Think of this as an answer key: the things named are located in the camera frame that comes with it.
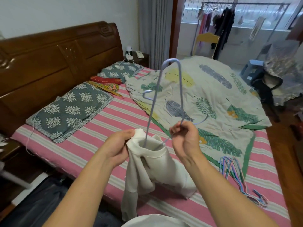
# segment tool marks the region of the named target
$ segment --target gray pillow with white flowers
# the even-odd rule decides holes
[[[103,78],[119,78],[122,80],[122,83],[125,83],[125,75],[135,76],[142,68],[141,65],[135,63],[119,61],[103,68],[102,71],[98,73],[98,76]]]
[[[114,98],[89,83],[82,83],[26,120],[55,143],[66,140],[92,120]]]

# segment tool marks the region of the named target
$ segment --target bed sheet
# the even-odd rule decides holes
[[[144,76],[150,71],[151,69],[144,68],[136,77]],[[53,143],[36,130],[28,141],[32,133],[32,127],[28,125],[18,128],[12,137],[23,145],[28,141],[27,147],[33,153],[67,174],[77,177],[109,135],[123,129],[142,128],[146,131],[148,115],[130,99],[124,84],[120,85],[119,93],[124,98],[114,96],[114,100],[107,107],[62,143]],[[256,139],[245,179],[249,192],[252,193],[252,189],[255,189],[265,195],[270,201],[268,207],[264,209],[265,212],[280,226],[291,226],[267,133],[265,130],[255,133]],[[159,135],[163,141],[168,138],[151,122],[149,135],[154,134]],[[178,159],[171,140],[168,140],[166,145],[171,156]],[[121,205],[127,163],[128,160],[113,170],[104,192],[106,200],[117,208]],[[232,178],[229,180],[238,188]],[[138,215],[154,213],[178,218],[191,227],[216,226],[199,192],[185,200],[169,189],[157,185],[154,192],[140,196],[137,205]]]

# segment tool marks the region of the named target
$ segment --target gray curtain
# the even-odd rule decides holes
[[[169,58],[173,0],[138,0],[139,45],[150,55],[150,68],[160,69]]]

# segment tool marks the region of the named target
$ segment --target person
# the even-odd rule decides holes
[[[112,170],[128,158],[126,141],[134,130],[112,134],[73,182],[43,227],[93,226]],[[172,145],[202,195],[214,221],[222,226],[278,226],[256,204],[233,187],[205,158],[199,133],[191,122],[170,128]]]

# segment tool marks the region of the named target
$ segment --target forearm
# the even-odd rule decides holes
[[[93,226],[112,167],[96,152],[70,186],[46,226]]]
[[[187,161],[185,167],[218,227],[277,226],[257,205],[233,187],[203,154]]]

